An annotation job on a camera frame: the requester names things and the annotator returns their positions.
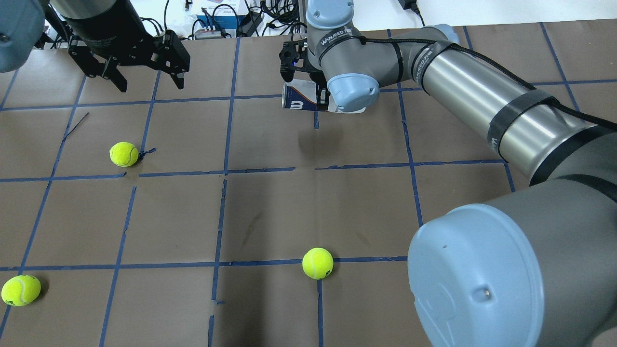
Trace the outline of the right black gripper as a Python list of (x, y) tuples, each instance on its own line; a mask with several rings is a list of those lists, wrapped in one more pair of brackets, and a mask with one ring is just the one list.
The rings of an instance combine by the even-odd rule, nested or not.
[(308, 73), (311, 81), (315, 84), (316, 110), (327, 111), (330, 105), (330, 91), (327, 88), (327, 81), (324, 73), (311, 64), (309, 53), (307, 40), (284, 42), (279, 53), (280, 75), (285, 83), (291, 83), (295, 79), (296, 72)]

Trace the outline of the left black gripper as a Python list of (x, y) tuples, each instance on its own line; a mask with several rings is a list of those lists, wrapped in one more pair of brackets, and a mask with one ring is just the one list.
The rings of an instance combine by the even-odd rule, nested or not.
[(98, 42), (73, 35), (68, 54), (85, 75), (101, 76), (122, 93), (126, 92), (128, 81), (118, 66), (148, 66), (163, 71), (171, 75), (174, 85), (182, 90), (185, 73), (189, 72), (191, 64), (190, 54), (172, 29), (156, 37), (146, 33), (137, 38), (124, 35)]

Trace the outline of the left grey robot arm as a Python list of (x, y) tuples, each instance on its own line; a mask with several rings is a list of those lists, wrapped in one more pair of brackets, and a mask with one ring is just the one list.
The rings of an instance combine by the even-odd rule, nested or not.
[(147, 66), (184, 88), (187, 49), (172, 29), (150, 35), (129, 0), (3, 0), (0, 14), (3, 73), (24, 65), (50, 24), (87, 77), (102, 77), (126, 92), (119, 66)]

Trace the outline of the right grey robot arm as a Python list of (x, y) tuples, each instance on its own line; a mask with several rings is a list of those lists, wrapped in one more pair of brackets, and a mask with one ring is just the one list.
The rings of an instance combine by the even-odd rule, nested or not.
[(318, 110), (359, 113), (412, 80), (528, 187), (424, 222), (408, 248), (419, 321), (435, 347), (590, 347), (616, 327), (616, 125), (462, 47), (440, 24), (377, 39), (351, 0), (302, 0), (286, 82), (308, 73)]

